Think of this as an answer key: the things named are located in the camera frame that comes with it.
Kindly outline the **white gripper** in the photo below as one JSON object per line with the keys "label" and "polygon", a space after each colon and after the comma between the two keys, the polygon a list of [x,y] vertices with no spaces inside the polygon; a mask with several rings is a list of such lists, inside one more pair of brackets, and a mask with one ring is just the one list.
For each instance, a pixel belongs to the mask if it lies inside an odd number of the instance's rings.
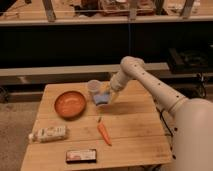
{"label": "white gripper", "polygon": [[102,93],[110,93],[110,88],[115,91],[110,94],[109,104],[113,104],[115,102],[115,100],[119,96],[118,92],[122,91],[129,81],[130,77],[123,71],[118,71],[112,76],[112,78],[110,79],[110,84],[106,84],[102,89]]}

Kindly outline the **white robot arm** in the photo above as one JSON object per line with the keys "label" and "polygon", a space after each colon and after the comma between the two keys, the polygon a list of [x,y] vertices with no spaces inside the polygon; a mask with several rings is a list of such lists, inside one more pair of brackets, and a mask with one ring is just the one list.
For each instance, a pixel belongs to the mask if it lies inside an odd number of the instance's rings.
{"label": "white robot arm", "polygon": [[110,90],[122,91],[136,79],[174,117],[172,171],[213,171],[213,102],[187,98],[148,73],[143,65],[140,58],[124,57],[110,79]]}

